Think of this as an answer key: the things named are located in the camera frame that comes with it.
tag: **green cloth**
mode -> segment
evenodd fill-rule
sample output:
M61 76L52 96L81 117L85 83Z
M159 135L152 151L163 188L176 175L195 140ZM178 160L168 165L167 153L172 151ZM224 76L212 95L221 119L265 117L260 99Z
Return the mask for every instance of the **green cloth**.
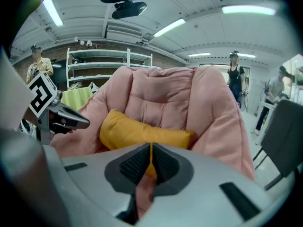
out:
M79 110L93 95L90 87L82 87L63 92L61 103L68 105L74 110Z

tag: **ceiling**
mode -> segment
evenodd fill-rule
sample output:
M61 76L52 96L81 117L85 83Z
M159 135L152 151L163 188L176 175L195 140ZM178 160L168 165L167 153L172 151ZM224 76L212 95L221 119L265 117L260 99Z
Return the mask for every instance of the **ceiling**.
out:
M113 4L100 0L53 0L64 26L57 27L43 4L25 21L12 43L11 60L30 54L38 44L50 48L80 39L105 41L108 25L127 27L142 33L144 46L184 63L229 63L228 55L237 50L254 54L241 63L268 69L281 65L299 51L298 42L288 21L281 16L260 14L223 14L224 5L254 4L282 9L273 0L141 0L148 8L137 17L111 18ZM152 35L172 22L184 18L186 23L158 38ZM188 55L210 52L208 57Z

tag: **metal shelf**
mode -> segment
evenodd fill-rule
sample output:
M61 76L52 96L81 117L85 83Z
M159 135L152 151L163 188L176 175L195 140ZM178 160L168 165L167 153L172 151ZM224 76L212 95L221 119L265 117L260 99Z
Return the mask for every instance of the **metal shelf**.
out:
M86 62L69 65L68 68L72 70L81 69L92 69L92 68L119 68L121 66L126 66L123 62Z
M144 67L144 68L151 68L150 66L139 65L139 64L130 64L130 67Z
M144 61L144 60L147 60L147 59L150 59L150 58L151 58L151 56L149 56L149 55L142 55L142 54L131 52L131 59L132 60Z
M80 50L70 51L75 57L88 58L88 57L114 57L123 58L127 55L127 51L116 51L116 50Z
M69 65L70 55L76 58L91 58L91 57L111 57L111 58L122 58L124 62L86 62L86 63L78 63ZM145 61L150 59L150 66L140 65L140 64L131 64L130 60L138 60ZM96 76L80 76L75 77L73 79L69 78L69 71L72 71L73 76L75 75L75 70L82 69L93 69L93 68L119 68L121 66L129 66L129 67L142 67L142 68L152 68L152 54L143 55L138 53L131 52L131 49L128 48L127 51L117 51L117 50L79 50L79 51L70 51L67 49L67 57L66 57L66 80L67 80L67 88L70 87L70 82L75 81L84 81L84 80L94 80L94 79L108 79L111 75L96 75Z
M111 75L96 75L96 76L86 76L86 77L75 77L72 79L68 79L68 81L85 81L85 80L93 80L93 79L108 79Z

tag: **pink cushion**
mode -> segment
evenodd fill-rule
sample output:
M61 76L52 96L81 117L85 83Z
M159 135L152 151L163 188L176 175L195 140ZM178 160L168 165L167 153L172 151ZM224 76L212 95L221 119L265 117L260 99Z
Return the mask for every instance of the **pink cushion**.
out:
M80 109L90 126L55 135L51 145L59 157L106 151L99 141L102 122L111 109L128 117L177 130L193 130L191 150L214 157L250 179L254 178L247 134L234 97L221 72L209 68L167 70L120 67ZM144 176L137 186L140 216L149 208L155 182Z

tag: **fluorescent light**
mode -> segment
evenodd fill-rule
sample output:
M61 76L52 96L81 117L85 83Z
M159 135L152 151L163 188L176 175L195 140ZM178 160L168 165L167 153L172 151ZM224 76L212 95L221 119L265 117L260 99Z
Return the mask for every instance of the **fluorescent light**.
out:
M188 56L192 57L192 56L199 56L199 55L210 55L210 53L209 52L207 52L207 53L199 53L199 54L192 54L192 55L188 55Z
M214 66L220 66L220 67L225 67L225 68L229 68L229 67L231 67L231 66L227 66L227 65L214 65Z
M63 23L56 11L55 6L53 5L52 0L44 0L43 4L48 12L48 14L51 16L53 22L57 25L57 27L63 26Z
M241 54L241 53L237 53L238 56L245 56L245 57L250 57L250 58L255 58L255 55L249 55L249 54Z
M223 13L261 13L266 15L275 15L276 10L252 6L252 5L238 5L238 6L226 6L222 8Z
M185 20L181 18L181 19L177 20L176 22L166 26L164 29L160 30L159 32L155 33L153 36L159 37L162 34L166 33L167 31L170 31L171 29L176 28L182 24L185 24Z
M58 65L58 64L53 64L52 67L55 67L55 68L60 68L61 65Z

